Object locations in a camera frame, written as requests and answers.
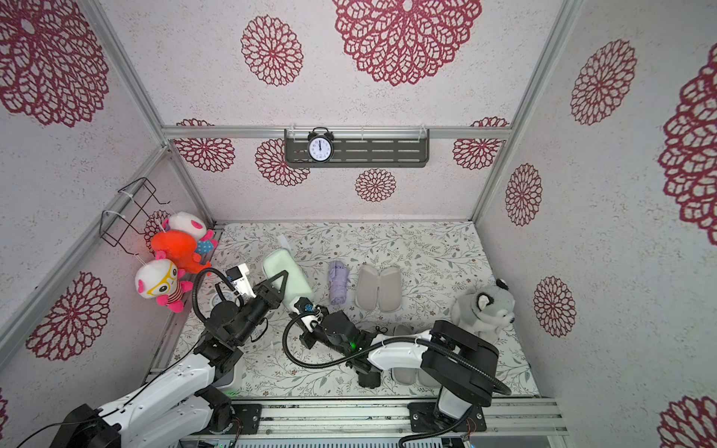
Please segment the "mint green zippered umbrella case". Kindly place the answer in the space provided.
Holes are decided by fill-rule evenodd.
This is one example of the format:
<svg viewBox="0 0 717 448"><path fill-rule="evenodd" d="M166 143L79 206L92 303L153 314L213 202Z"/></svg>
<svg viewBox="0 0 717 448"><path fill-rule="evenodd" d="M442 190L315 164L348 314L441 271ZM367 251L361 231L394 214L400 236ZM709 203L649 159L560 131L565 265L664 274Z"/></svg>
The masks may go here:
<svg viewBox="0 0 717 448"><path fill-rule="evenodd" d="M285 248L274 251L263 261L263 272L267 278L278 274L282 270L289 272L289 280L282 304L289 313L298 314L294 306L300 298L306 297L314 303L313 287L310 286L302 268L293 259L291 252Z"/></svg>

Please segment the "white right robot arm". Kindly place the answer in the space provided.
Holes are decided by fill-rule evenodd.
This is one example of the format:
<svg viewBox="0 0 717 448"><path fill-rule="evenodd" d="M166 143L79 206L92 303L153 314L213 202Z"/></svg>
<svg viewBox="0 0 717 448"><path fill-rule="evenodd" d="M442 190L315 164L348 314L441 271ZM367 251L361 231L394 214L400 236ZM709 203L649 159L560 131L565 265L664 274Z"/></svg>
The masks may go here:
<svg viewBox="0 0 717 448"><path fill-rule="evenodd" d="M302 327L305 348L322 343L341 358L312 364L294 356L289 333L296 325ZM489 407L494 395L512 394L496 377L497 347L446 320L436 321L425 332L389 336L358 328L343 312L327 314L316 307L292 317L282 335L282 349L292 363L308 370L347 364L365 388L379 386L383 371L421 371L440 386L435 413L444 418L470 416Z"/></svg>

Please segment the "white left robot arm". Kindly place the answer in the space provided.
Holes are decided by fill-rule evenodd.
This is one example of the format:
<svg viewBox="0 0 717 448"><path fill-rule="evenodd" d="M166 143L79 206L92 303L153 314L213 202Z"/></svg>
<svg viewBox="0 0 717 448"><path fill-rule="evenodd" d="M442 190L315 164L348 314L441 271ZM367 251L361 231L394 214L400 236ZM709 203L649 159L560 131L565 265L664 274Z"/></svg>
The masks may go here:
<svg viewBox="0 0 717 448"><path fill-rule="evenodd" d="M238 428L233 401L216 383L235 373L243 346L267 315L292 300L293 274L282 270L257 285L233 269L218 278L235 295L204 314L205 327L183 358L145 386L97 409L84 404L70 412L53 447L167 447L202 430L222 434Z"/></svg>

